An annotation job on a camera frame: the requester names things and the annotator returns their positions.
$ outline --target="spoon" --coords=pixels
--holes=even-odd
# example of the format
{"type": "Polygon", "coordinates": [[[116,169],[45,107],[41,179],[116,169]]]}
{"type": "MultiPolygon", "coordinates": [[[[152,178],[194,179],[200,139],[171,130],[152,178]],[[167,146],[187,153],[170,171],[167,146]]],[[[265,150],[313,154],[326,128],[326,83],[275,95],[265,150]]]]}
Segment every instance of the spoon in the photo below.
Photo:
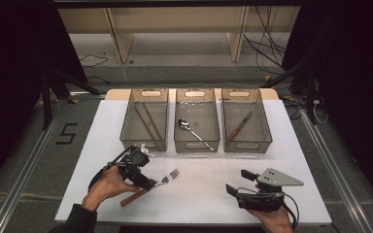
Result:
{"type": "MultiPolygon", "coordinates": [[[[199,139],[199,141],[201,142],[204,142],[204,140],[202,140],[195,132],[193,132],[190,128],[189,128],[189,123],[185,120],[185,119],[182,119],[180,118],[178,120],[178,124],[180,125],[180,127],[182,129],[186,129],[188,130],[191,134],[193,134],[193,136],[195,136],[197,139],[199,139]]],[[[211,148],[211,146],[205,142],[205,146],[207,146],[207,148],[209,148],[210,150],[214,151],[213,148],[211,148]]]]}

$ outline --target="human hand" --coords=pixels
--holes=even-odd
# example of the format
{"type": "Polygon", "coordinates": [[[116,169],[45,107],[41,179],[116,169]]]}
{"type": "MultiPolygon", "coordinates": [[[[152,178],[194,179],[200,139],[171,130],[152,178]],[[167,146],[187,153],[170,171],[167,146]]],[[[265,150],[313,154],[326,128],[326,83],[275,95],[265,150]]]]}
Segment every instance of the human hand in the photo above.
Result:
{"type": "Polygon", "coordinates": [[[292,233],[292,226],[289,221],[288,212],[280,207],[276,212],[258,212],[247,210],[251,215],[256,216],[263,225],[272,233],[292,233]]]}
{"type": "Polygon", "coordinates": [[[89,211],[96,211],[105,199],[127,191],[137,192],[140,189],[139,186],[125,183],[120,176],[118,166],[112,166],[90,189],[83,200],[82,207],[89,211]]]}

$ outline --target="fork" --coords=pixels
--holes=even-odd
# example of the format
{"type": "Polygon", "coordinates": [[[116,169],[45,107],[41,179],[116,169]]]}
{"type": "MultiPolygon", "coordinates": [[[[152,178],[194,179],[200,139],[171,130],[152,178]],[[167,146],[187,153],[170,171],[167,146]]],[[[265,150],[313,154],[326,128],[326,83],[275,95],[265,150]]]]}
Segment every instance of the fork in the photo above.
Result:
{"type": "MultiPolygon", "coordinates": [[[[180,175],[180,171],[178,171],[178,169],[175,169],[170,174],[163,177],[159,182],[155,183],[153,185],[153,187],[156,187],[156,186],[161,185],[161,184],[170,183],[170,182],[174,181],[174,179],[177,178],[178,175],[180,175]]],[[[142,189],[141,191],[136,192],[136,193],[130,195],[129,197],[123,199],[122,201],[120,201],[120,205],[122,207],[124,207],[124,206],[128,205],[129,203],[131,203],[132,201],[134,201],[135,199],[137,199],[138,197],[144,195],[147,192],[148,192],[147,189],[142,189]]]]}

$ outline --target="white table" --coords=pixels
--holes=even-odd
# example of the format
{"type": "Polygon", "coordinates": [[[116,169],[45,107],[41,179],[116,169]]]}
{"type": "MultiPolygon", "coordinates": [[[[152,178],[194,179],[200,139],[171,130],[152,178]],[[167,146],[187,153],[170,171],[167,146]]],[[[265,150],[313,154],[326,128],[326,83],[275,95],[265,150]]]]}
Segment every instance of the white table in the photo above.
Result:
{"type": "MultiPolygon", "coordinates": [[[[86,138],[81,157],[69,182],[55,220],[64,221],[72,205],[81,203],[92,177],[120,154],[124,147],[119,140],[127,101],[101,101],[86,138]]],[[[122,208],[125,193],[106,200],[98,209],[98,221],[117,224],[146,225],[254,225],[259,220],[239,209],[237,201],[225,191],[225,184],[255,189],[255,183],[241,177],[241,169],[261,174],[275,168],[304,182],[303,186],[283,187],[297,202],[299,224],[328,225],[331,219],[312,177],[311,171],[292,129],[284,104],[280,100],[264,100],[264,108],[273,143],[266,154],[223,152],[221,142],[217,153],[175,153],[175,102],[170,100],[168,150],[152,158],[142,168],[148,178],[160,180],[175,168],[180,176],[169,184],[152,189],[122,208]]],[[[220,103],[218,103],[221,120],[220,103]]],[[[286,203],[295,212],[293,203],[286,203]]]]}

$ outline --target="black sleeve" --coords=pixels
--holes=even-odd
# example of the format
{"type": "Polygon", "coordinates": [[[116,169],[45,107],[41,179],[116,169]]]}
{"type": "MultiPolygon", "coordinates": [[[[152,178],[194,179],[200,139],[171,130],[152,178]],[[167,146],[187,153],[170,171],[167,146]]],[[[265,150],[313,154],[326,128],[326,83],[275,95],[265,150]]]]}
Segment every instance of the black sleeve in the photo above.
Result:
{"type": "Polygon", "coordinates": [[[71,214],[65,223],[55,226],[49,233],[90,233],[96,224],[96,212],[84,209],[81,205],[74,204],[71,214]]]}

